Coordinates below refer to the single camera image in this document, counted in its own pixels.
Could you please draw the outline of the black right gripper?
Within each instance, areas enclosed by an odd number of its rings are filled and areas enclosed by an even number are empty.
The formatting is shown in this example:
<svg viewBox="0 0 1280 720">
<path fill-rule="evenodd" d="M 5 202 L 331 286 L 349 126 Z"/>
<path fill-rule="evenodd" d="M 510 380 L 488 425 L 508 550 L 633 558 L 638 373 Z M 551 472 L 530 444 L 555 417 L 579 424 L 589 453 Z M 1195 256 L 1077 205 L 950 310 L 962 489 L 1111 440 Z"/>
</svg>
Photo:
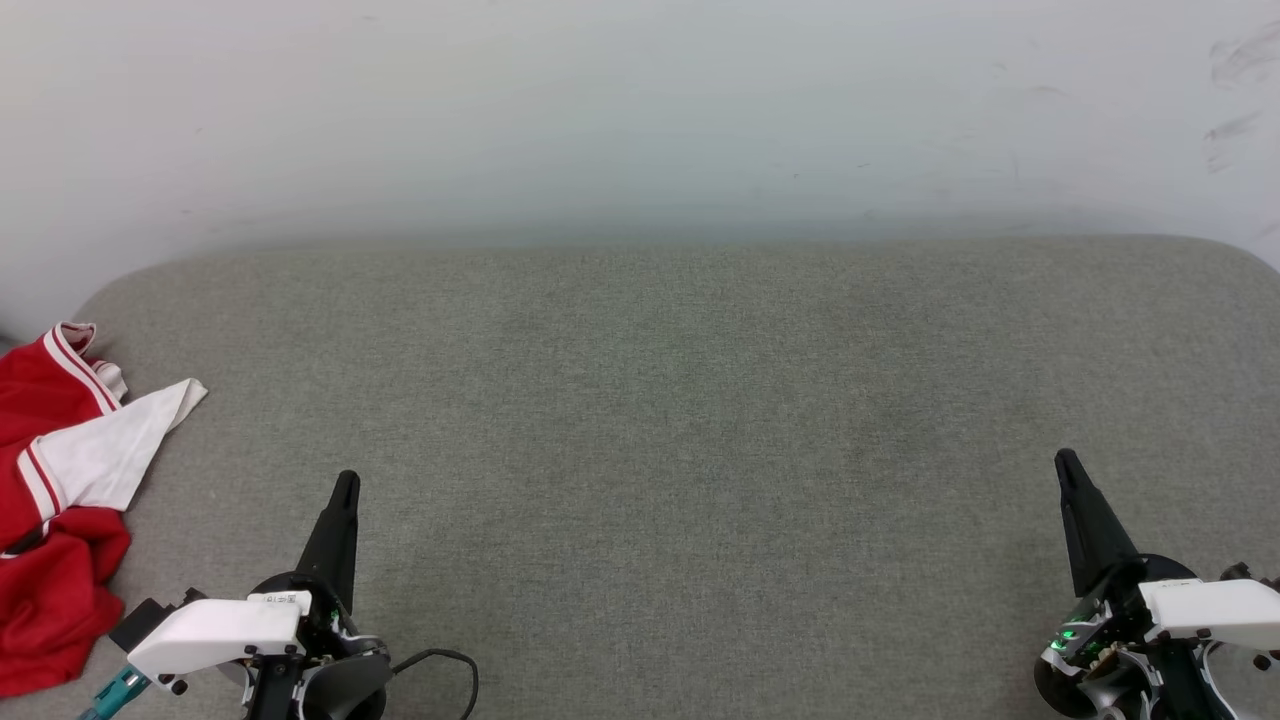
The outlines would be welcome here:
<svg viewBox="0 0 1280 720">
<path fill-rule="evenodd" d="M 1053 464 L 1079 602 L 1036 661 L 1041 698 L 1069 720 L 1254 720 L 1229 700 L 1213 665 L 1235 648 L 1260 671 L 1280 673 L 1280 650 L 1221 643 L 1207 630 L 1198 639 L 1144 641 L 1151 618 L 1139 584 L 1207 580 L 1165 556 L 1140 555 L 1074 450 L 1059 450 Z M 1256 577 L 1244 562 L 1213 582 L 1236 579 L 1280 592 L 1280 577 Z"/>
</svg>

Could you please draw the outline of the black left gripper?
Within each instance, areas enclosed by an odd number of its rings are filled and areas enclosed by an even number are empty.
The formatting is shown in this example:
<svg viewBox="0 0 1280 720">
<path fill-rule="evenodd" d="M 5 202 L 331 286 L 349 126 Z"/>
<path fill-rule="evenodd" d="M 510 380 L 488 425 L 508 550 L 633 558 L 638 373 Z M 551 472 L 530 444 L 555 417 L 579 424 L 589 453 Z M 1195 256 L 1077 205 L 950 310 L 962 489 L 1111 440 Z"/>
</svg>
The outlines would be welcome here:
<svg viewBox="0 0 1280 720">
<path fill-rule="evenodd" d="M 355 610 L 360 488 L 358 474 L 343 470 L 296 571 L 271 577 L 250 592 L 250 601 L 293 605 L 301 612 L 293 643 L 275 653 L 256 648 L 251 667 L 287 657 L 300 659 L 305 667 L 364 656 L 389 662 L 387 643 L 360 632 L 349 614 Z"/>
</svg>

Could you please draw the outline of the red and white basketball jersey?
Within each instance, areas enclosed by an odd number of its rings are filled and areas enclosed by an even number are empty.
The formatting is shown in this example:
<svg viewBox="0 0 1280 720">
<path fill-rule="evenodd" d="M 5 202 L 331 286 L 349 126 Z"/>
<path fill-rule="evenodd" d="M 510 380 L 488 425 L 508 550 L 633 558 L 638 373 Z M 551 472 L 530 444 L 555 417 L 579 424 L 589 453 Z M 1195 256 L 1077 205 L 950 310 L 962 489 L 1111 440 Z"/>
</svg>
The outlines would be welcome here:
<svg viewBox="0 0 1280 720">
<path fill-rule="evenodd" d="M 63 322 L 0 357 L 0 700 L 77 679 L 116 625 L 125 510 L 206 396 L 189 378 L 131 398 L 95 336 Z"/>
</svg>

